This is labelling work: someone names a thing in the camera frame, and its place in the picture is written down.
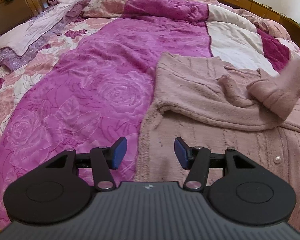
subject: drawer handle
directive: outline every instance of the drawer handle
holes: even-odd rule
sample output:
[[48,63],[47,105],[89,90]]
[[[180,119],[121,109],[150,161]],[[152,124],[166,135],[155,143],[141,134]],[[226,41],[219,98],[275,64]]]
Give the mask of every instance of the drawer handle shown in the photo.
[[234,1],[236,1],[236,2],[240,2],[240,1],[238,1],[238,0],[234,0]]

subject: bed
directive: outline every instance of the bed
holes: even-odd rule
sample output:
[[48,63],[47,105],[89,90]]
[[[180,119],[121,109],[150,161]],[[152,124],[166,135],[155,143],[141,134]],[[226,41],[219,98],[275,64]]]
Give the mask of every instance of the bed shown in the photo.
[[[270,76],[284,69],[292,52],[300,57],[277,23],[216,0],[49,3],[0,37],[0,229],[10,223],[2,200],[7,186],[64,149],[88,152],[125,136],[128,150],[112,171],[115,182],[146,178],[137,165],[143,156],[138,138],[163,52],[219,57],[239,70],[261,68]],[[291,133],[300,142],[300,132]],[[300,149],[289,142],[282,169],[273,153],[251,158],[300,193]],[[92,184],[89,169],[79,176]],[[290,223],[300,231],[300,194]]]

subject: small logo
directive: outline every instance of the small logo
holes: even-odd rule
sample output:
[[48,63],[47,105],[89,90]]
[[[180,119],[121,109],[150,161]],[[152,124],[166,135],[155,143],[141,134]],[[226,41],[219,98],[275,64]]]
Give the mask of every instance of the small logo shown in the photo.
[[145,186],[145,188],[146,188],[146,189],[152,189],[152,188],[154,188],[154,186],[151,185],[151,184],[149,184],[148,186]]

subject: pearl button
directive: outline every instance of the pearl button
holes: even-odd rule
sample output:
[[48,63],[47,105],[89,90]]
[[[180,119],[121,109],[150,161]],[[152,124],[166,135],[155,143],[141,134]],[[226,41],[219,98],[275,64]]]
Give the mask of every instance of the pearl button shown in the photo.
[[281,157],[280,157],[280,156],[274,157],[274,163],[275,163],[275,164],[278,164],[278,163],[280,163],[280,162],[281,162]]

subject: magenta blanket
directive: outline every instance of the magenta blanket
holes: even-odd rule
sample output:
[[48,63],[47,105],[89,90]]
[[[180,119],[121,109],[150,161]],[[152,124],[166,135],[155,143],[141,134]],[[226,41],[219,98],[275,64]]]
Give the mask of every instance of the magenta blanket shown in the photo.
[[[156,63],[164,51],[215,56],[209,13],[207,4],[195,1],[127,0],[123,18],[59,57],[21,98],[0,138],[0,228],[9,223],[2,201],[6,187],[66,148],[88,152],[125,136],[127,154],[112,175],[116,183],[133,179]],[[262,42],[265,57],[275,70],[282,69],[289,60],[288,48],[267,34]],[[91,184],[90,170],[80,176]]]

